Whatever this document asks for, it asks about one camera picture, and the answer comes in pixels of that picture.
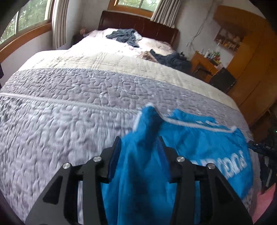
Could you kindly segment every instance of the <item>window sill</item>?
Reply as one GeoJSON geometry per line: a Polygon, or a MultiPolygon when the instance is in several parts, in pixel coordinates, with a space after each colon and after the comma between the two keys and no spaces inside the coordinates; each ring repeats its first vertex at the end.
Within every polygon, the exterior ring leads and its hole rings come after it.
{"type": "Polygon", "coordinates": [[[11,53],[13,53],[28,41],[51,30],[52,23],[48,21],[48,23],[36,27],[12,40],[9,44],[0,50],[0,63],[2,63],[11,53]]]}
{"type": "Polygon", "coordinates": [[[118,4],[114,6],[112,1],[110,1],[108,10],[133,13],[136,15],[145,16],[147,18],[151,18],[153,15],[153,12],[145,10],[145,9],[140,9],[140,8],[135,8],[135,7],[130,7],[130,6],[121,6],[118,4]]]}

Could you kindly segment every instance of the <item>wooden window frame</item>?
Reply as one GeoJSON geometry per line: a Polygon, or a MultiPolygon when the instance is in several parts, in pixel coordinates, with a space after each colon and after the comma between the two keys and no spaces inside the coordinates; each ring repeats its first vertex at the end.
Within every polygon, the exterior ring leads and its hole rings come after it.
{"type": "Polygon", "coordinates": [[[28,26],[25,29],[18,30],[19,13],[16,14],[15,34],[0,44],[0,63],[2,63],[11,53],[20,48],[28,41],[35,37],[52,30],[52,14],[54,8],[54,0],[47,2],[45,19],[39,23],[28,26]]]}
{"type": "Polygon", "coordinates": [[[131,6],[122,6],[122,5],[118,4],[118,1],[119,0],[110,0],[108,10],[133,13],[133,14],[144,16],[147,18],[151,18],[153,15],[152,11],[149,11],[146,9],[141,9],[141,8],[135,8],[135,7],[131,7],[131,6]]]}

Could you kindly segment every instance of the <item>striped curtain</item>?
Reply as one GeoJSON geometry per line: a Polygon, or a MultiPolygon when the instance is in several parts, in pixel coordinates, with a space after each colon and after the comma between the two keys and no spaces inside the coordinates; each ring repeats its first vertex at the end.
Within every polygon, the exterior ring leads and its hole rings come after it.
{"type": "Polygon", "coordinates": [[[66,42],[66,14],[69,0],[55,0],[52,16],[53,49],[66,42]]]}
{"type": "Polygon", "coordinates": [[[182,0],[160,0],[151,21],[173,27],[182,0]]]}

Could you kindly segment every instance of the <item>window pane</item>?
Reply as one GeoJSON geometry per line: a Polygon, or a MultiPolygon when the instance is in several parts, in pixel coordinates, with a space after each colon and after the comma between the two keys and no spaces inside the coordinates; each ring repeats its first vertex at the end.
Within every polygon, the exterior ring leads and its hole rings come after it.
{"type": "Polygon", "coordinates": [[[154,12],[160,0],[143,0],[142,9],[154,12]]]}
{"type": "Polygon", "coordinates": [[[119,0],[118,4],[123,6],[139,7],[141,0],[119,0]]]}
{"type": "Polygon", "coordinates": [[[47,0],[30,0],[20,10],[18,30],[44,21],[47,0]]]}
{"type": "Polygon", "coordinates": [[[10,21],[4,33],[2,34],[2,37],[0,38],[0,44],[2,44],[5,40],[7,40],[9,37],[15,34],[15,27],[16,27],[16,14],[10,21]]]}

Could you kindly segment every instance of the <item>gray quilted bedspread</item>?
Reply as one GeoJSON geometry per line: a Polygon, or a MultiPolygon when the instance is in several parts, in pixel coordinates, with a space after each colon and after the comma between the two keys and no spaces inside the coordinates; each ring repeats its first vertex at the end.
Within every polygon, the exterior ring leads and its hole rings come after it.
{"type": "Polygon", "coordinates": [[[63,163],[79,165],[99,155],[132,130],[149,102],[163,114],[178,108],[212,116],[251,138],[240,112],[171,84],[89,69],[16,72],[0,91],[0,189],[16,214],[25,221],[63,163]]]}

